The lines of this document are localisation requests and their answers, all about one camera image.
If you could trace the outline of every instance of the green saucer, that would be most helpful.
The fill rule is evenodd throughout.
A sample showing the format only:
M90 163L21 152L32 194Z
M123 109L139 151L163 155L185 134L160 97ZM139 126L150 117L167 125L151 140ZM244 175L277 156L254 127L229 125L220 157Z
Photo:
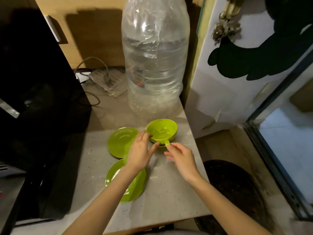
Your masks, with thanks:
M127 158L129 149L135 141L138 130L131 127L115 130L108 139L108 150L117 158Z
M119 170L126 165L127 158L121 159L114 163L111 168L109 169L108 173L105 177L105 186L107 187L108 184L114 179L114 177L117 175ZM141 193L143 192L146 184L146 170L143 169L139 174L135 177L135 179L131 182L130 186L125 191L121 202L129 202L133 201L136 198L138 198Z

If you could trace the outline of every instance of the floor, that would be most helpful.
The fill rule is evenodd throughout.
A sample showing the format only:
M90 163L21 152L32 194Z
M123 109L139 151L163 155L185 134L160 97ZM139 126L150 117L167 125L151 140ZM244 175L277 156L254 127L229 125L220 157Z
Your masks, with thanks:
M260 133L309 203L313 203L313 112L289 101L260 125Z
M244 153L237 147L229 131L220 131L196 139L202 161L220 159L232 162L250 174L250 164ZM194 219L187 219L174 223L175 229L199 231Z

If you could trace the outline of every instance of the wooden cabinet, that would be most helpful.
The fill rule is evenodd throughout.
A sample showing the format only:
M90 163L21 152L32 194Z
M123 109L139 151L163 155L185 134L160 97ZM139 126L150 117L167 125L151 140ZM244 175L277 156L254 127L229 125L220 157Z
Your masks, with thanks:
M41 12L52 17L62 42L60 47L70 66L94 56L108 66L125 64L121 20L125 0L36 0ZM190 41L194 41L203 0L186 0L191 21ZM99 67L90 60L85 67Z

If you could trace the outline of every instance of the barcode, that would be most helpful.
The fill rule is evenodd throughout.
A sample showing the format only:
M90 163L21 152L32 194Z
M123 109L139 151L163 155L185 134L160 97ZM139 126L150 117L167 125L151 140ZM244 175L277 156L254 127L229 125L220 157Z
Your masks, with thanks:
M135 75L135 81L142 83L142 78L137 76L137 75Z

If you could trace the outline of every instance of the white marble countertop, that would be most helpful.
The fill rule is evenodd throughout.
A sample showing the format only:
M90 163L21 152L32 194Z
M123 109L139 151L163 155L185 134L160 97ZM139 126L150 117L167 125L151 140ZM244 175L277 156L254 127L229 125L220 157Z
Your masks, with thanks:
M84 88L95 93L101 103L92 109L71 211L62 220L15 228L13 235L61 235L104 189L106 173L118 160L107 150L106 141L111 133L126 126L143 130L150 122L132 112L128 106L127 92L113 98L95 86L87 85ZM96 102L89 94L88 98L92 103ZM193 150L199 172L208 179L181 103L179 102L172 115L162 117L172 119L178 124L174 141ZM158 149L151 158L147 168L149 180L143 194L135 201L119 204L105 233L210 214L181 177L175 163L166 160L164 150L166 149Z

